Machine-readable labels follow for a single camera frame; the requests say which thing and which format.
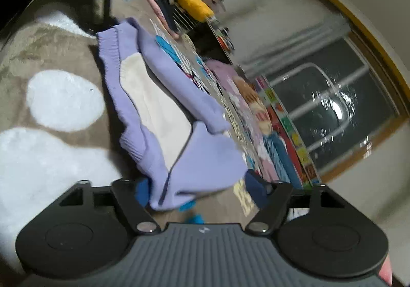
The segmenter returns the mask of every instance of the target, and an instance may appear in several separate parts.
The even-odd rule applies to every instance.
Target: purple sweater
[[[224,109],[199,90],[135,19],[128,18],[98,33],[105,83],[125,125],[120,145],[152,180],[150,205],[156,210],[181,206],[198,192],[219,191],[241,179],[247,167],[235,143],[222,133],[230,124]],[[196,119],[179,159],[167,170],[157,138],[142,123],[138,110],[120,85],[121,62],[140,52],[152,72]]]

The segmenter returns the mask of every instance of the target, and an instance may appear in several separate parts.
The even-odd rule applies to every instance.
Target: wooden window frame
[[[364,24],[360,22],[345,5],[339,0],[325,1],[327,4],[336,7],[350,20],[352,32],[349,33],[349,38],[366,57],[372,69],[380,78],[382,84],[394,101],[399,115],[388,121],[380,131],[376,132],[374,136],[369,139],[366,145],[357,148],[344,161],[323,174],[321,180],[324,183],[331,181],[360,160],[367,158],[373,149],[396,132],[401,125],[409,120],[410,116],[410,89],[393,60]]]

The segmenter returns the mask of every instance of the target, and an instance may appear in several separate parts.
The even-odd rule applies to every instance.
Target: yellow towel
[[[177,2],[199,22],[205,22],[208,17],[214,16],[214,12],[202,0],[177,0]]]

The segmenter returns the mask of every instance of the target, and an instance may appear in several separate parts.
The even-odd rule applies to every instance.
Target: metal screw
[[[137,225],[137,229],[140,232],[150,233],[150,232],[153,232],[155,229],[157,229],[157,225],[153,222],[145,221],[145,222],[140,222]]]
[[[253,232],[267,232],[269,226],[263,222],[252,222],[249,224],[248,228]]]

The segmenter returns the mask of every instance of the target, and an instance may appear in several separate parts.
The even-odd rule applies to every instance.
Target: glass pane
[[[319,66],[327,76],[336,83],[363,66],[363,62],[347,44],[344,39],[337,40],[323,49],[296,61],[272,75],[267,77],[268,81],[273,81],[286,72],[307,62],[313,62]]]
[[[371,73],[346,86],[341,94],[352,112],[352,119],[343,133],[310,153],[318,170],[349,152],[395,115],[393,105]]]
[[[273,87],[288,112],[317,98],[329,88],[326,78],[315,67],[308,67]]]
[[[332,95],[293,123],[307,147],[322,140],[347,121],[349,113],[342,101]]]

